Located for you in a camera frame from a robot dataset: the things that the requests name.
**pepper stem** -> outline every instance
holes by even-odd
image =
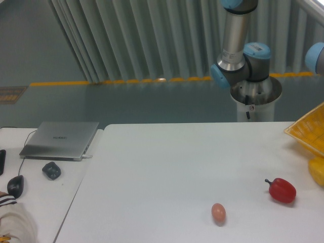
[[[268,182],[270,185],[271,185],[271,183],[272,183],[272,182],[269,181],[268,179],[265,179],[264,181],[265,181],[265,182]]]

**brown egg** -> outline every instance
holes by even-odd
[[[213,215],[213,218],[217,222],[222,223],[225,220],[225,217],[226,217],[226,211],[225,211],[223,205],[214,204],[212,206],[212,215]]]

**yellow plastic basket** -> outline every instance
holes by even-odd
[[[324,103],[284,130],[316,156],[324,157]]]

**mouse cable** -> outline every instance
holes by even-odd
[[[28,134],[28,136],[27,136],[27,138],[26,138],[26,141],[25,141],[25,143],[24,143],[24,147],[26,146],[26,143],[27,143],[27,140],[28,140],[30,134],[32,134],[32,133],[34,133],[34,132],[36,132],[36,131],[37,131],[37,130],[32,131],[31,133]],[[18,176],[20,175],[20,170],[21,170],[21,167],[22,167],[24,161],[25,161],[25,158],[22,160],[21,165],[20,165],[20,167],[19,167]]]

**gray wall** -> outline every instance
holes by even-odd
[[[0,86],[85,80],[47,0],[0,4]]]

